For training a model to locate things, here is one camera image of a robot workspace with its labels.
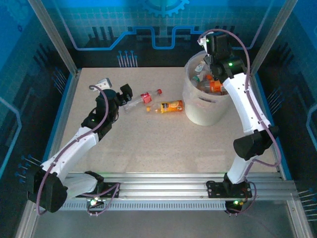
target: bottle label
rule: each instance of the bottle label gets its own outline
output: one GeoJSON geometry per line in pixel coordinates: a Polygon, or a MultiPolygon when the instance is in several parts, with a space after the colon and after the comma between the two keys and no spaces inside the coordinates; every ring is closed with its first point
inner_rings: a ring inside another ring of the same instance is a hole
{"type": "Polygon", "coordinates": [[[145,104],[150,103],[150,102],[152,101],[152,98],[151,98],[151,96],[150,96],[149,93],[141,94],[141,97],[142,97],[143,102],[144,102],[145,104]]]}
{"type": "Polygon", "coordinates": [[[181,112],[184,109],[183,101],[163,102],[160,105],[160,109],[162,113],[181,112]]]}

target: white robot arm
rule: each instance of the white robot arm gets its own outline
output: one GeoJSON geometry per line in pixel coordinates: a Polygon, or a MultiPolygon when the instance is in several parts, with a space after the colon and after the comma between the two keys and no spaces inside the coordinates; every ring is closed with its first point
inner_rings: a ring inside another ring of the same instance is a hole
{"type": "Polygon", "coordinates": [[[118,108],[133,96],[128,84],[120,88],[122,94],[109,89],[109,81],[101,82],[98,86],[107,89],[102,90],[96,98],[96,108],[84,119],[74,137],[49,160],[29,169],[26,176],[27,197],[37,203],[37,207],[40,205],[55,212],[66,199],[83,193],[99,194],[104,191],[104,178],[94,172],[88,171],[80,176],[66,178],[82,156],[111,130],[118,118],[118,108]]]}
{"type": "Polygon", "coordinates": [[[223,182],[227,193],[231,194],[235,187],[237,191],[241,191],[242,184],[245,184],[245,175],[250,169],[250,163],[272,144],[264,126],[271,131],[274,137],[277,136],[278,128],[276,126],[271,127],[249,83],[249,95],[261,117],[261,121],[259,121],[246,92],[246,68],[242,60],[232,54],[227,35],[221,31],[210,31],[200,38],[198,43],[204,47],[207,53],[204,60],[209,65],[214,78],[220,80],[231,96],[245,134],[244,137],[236,139],[233,143],[236,156],[223,182]]]}

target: small bottle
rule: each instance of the small bottle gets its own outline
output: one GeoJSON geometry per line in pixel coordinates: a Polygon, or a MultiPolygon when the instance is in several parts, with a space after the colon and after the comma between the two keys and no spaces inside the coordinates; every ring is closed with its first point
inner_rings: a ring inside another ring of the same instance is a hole
{"type": "Polygon", "coordinates": [[[170,113],[181,112],[184,110],[183,101],[178,100],[174,102],[160,102],[147,107],[147,112],[151,113],[170,113]]]}
{"type": "Polygon", "coordinates": [[[128,113],[133,108],[135,108],[137,105],[150,103],[161,94],[162,94],[162,90],[160,90],[160,89],[158,89],[156,91],[148,91],[148,92],[143,93],[140,96],[132,99],[130,102],[128,102],[126,105],[124,105],[123,108],[128,113]]]}
{"type": "Polygon", "coordinates": [[[208,80],[199,82],[197,88],[205,93],[223,93],[226,92],[224,86],[220,83],[219,80],[208,80]]]}

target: plastic tube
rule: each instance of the plastic tube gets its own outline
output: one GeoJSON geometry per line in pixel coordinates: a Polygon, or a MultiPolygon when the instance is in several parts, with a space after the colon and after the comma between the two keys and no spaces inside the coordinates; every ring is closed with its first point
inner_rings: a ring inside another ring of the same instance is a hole
{"type": "Polygon", "coordinates": [[[46,213],[47,210],[43,211],[43,212],[40,212],[40,200],[41,200],[41,196],[42,196],[42,191],[43,191],[43,187],[44,187],[44,184],[45,184],[45,181],[47,179],[47,177],[49,176],[51,170],[53,169],[53,167],[55,166],[56,162],[59,160],[59,158],[63,155],[63,153],[69,148],[71,147],[74,143],[78,142],[80,139],[82,139],[83,137],[85,137],[86,135],[94,132],[95,130],[97,130],[100,126],[102,126],[102,124],[104,123],[104,121],[106,120],[107,116],[108,116],[108,112],[109,112],[109,106],[108,106],[108,99],[107,99],[107,96],[105,95],[105,93],[103,92],[103,90],[99,87],[97,87],[96,85],[90,85],[89,86],[89,89],[92,89],[92,88],[97,88],[98,91],[100,91],[100,93],[102,94],[102,96],[104,97],[105,99],[105,104],[106,104],[106,113],[104,115],[104,118],[101,120],[101,122],[93,129],[91,129],[90,131],[86,132],[85,134],[82,134],[81,136],[77,137],[76,139],[74,139],[73,141],[71,141],[67,146],[65,146],[61,152],[56,156],[56,158],[54,159],[54,161],[51,163],[49,169],[46,171],[42,181],[41,181],[41,184],[40,184],[40,187],[39,187],[39,191],[38,191],[38,195],[37,195],[37,198],[36,198],[36,212],[39,216],[43,215],[44,213],[46,213]]]}
{"type": "Polygon", "coordinates": [[[253,161],[249,164],[249,166],[248,166],[248,168],[246,169],[246,172],[245,172],[245,174],[244,174],[244,176],[246,177],[247,174],[248,174],[248,172],[250,171],[251,166],[253,165],[253,162],[258,162],[258,163],[260,163],[260,164],[262,164],[262,165],[265,165],[265,166],[268,166],[268,167],[277,167],[277,166],[279,166],[279,165],[281,164],[282,155],[281,155],[281,151],[279,150],[279,147],[278,147],[278,145],[277,145],[277,142],[276,142],[274,136],[272,135],[272,133],[270,132],[270,130],[268,129],[268,127],[267,127],[267,126],[265,125],[265,123],[263,122],[263,120],[262,120],[262,118],[261,118],[261,116],[260,116],[260,114],[259,114],[257,108],[256,108],[255,105],[254,105],[254,102],[252,101],[252,98],[251,98],[251,95],[250,95],[250,92],[249,92],[250,68],[251,68],[251,66],[250,66],[250,57],[249,57],[248,51],[247,51],[245,45],[243,44],[243,42],[242,42],[235,34],[233,34],[232,32],[227,31],[227,30],[223,30],[223,29],[211,29],[211,30],[208,30],[208,31],[204,32],[202,35],[199,36],[198,42],[199,42],[200,39],[201,39],[203,36],[205,36],[206,34],[208,34],[208,33],[210,33],[210,32],[217,32],[217,31],[220,31],[220,32],[224,32],[224,33],[229,34],[230,36],[232,36],[233,38],[235,38],[235,39],[239,42],[239,44],[242,46],[242,49],[243,49],[243,51],[244,51],[244,53],[245,53],[245,55],[246,55],[246,59],[247,59],[247,75],[246,75],[246,81],[245,81],[245,91],[246,91],[248,100],[249,100],[249,102],[250,102],[250,104],[251,104],[251,107],[252,107],[254,113],[256,114],[256,116],[257,116],[259,122],[261,123],[262,127],[263,127],[263,128],[266,130],[266,132],[268,133],[270,139],[272,140],[272,142],[273,142],[273,144],[274,144],[274,146],[275,146],[275,148],[276,148],[276,152],[277,152],[277,162],[274,163],[273,165],[268,164],[268,163],[265,163],[265,162],[263,162],[263,161],[261,161],[261,160],[258,160],[258,159],[253,159],[253,161]]]}

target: speckled surface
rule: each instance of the speckled surface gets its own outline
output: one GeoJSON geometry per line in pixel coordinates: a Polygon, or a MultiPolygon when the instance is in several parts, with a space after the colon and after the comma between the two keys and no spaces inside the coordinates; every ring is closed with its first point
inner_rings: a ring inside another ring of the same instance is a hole
{"type": "MultiPolygon", "coordinates": [[[[134,95],[161,89],[162,101],[182,99],[183,68],[84,68],[67,120],[62,145],[71,139],[83,119],[96,106],[91,84],[108,77],[113,89],[129,83],[134,95]]],[[[73,172],[226,172],[234,159],[233,140],[243,136],[238,113],[231,102],[228,112],[214,126],[192,123],[185,112],[155,115],[140,107],[126,114],[120,108],[112,130],[93,147],[73,172]]],[[[268,149],[261,157],[273,163],[268,149]]],[[[275,172],[255,164],[252,172],[275,172]]]]}

